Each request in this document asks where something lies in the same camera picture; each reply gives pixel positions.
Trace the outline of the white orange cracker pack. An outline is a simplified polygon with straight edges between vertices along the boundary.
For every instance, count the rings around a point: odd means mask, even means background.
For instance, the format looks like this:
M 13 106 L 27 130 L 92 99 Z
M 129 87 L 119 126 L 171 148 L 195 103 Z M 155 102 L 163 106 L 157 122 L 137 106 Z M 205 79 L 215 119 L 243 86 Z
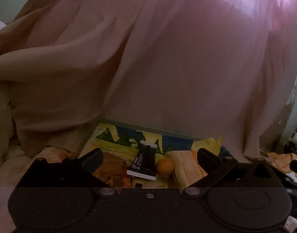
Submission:
M 175 165 L 175 176 L 181 188 L 186 188 L 207 175 L 197 162 L 196 151 L 170 151 L 166 153 Z

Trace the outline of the orange brown snack packet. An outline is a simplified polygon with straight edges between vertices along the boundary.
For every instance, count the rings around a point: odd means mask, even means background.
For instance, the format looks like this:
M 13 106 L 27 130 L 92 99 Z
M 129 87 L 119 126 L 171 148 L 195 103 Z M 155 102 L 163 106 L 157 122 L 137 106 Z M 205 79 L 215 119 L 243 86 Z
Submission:
M 123 158 L 108 152 L 103 153 L 102 165 L 93 175 L 114 188 L 131 188 L 131 178 L 127 174 L 130 164 Z

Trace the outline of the orange round candy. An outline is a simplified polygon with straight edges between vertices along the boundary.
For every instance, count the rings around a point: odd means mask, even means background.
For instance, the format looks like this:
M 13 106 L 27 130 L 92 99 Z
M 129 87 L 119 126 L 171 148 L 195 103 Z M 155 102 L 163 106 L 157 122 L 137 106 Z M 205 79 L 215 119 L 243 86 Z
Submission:
M 169 158 L 163 158 L 157 162 L 157 173 L 160 176 L 170 176 L 174 170 L 175 165 Z

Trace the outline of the black snack bar wrapper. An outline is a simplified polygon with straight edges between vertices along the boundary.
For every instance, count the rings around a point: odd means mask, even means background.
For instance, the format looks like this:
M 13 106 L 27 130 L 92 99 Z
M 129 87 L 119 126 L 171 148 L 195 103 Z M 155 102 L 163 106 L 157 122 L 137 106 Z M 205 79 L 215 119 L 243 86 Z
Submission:
M 141 140 L 137 156 L 126 173 L 133 177 L 156 180 L 156 149 L 156 144 Z

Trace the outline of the yellow paper tray lining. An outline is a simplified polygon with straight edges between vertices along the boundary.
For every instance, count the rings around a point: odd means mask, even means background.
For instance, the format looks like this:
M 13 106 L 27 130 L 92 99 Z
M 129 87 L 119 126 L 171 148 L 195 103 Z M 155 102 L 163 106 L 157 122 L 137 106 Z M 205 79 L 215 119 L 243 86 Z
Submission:
M 156 145 L 155 158 L 159 160 L 164 158 L 166 153 L 170 151 L 198 151 L 199 148 L 205 148 L 218 155 L 223 137 L 219 137 L 217 140 L 214 138 L 193 140 L 101 123 L 96 128 L 93 142 L 89 149 L 101 148 L 103 151 L 132 160 L 137 155 L 140 141 Z

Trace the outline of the grey cardboard tray box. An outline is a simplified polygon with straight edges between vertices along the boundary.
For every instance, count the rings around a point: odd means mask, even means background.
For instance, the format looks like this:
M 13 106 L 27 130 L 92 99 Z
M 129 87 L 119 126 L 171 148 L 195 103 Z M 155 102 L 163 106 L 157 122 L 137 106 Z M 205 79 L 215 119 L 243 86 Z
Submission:
M 123 126 L 100 123 L 82 154 L 94 149 L 104 154 L 94 175 L 113 187 L 186 188 L 207 175 L 199 165 L 200 148 L 223 158 L 230 153 L 213 138 L 192 140 Z

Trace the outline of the pink curtain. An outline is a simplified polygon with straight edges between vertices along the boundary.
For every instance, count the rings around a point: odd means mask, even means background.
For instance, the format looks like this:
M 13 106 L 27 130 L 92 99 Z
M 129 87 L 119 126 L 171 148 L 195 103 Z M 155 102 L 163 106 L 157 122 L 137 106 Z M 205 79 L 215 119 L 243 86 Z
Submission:
M 297 0 L 29 0 L 0 30 L 22 150 L 79 150 L 100 119 L 223 136 L 257 158 L 297 75 Z

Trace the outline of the pink quilt pile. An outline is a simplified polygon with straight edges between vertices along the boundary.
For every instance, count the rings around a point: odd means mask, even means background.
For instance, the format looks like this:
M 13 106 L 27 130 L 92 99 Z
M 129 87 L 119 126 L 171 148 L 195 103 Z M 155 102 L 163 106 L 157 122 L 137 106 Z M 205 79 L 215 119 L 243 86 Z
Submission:
M 3 163 L 4 155 L 8 151 L 9 141 L 13 134 L 8 87 L 7 84 L 0 79 L 0 167 Z

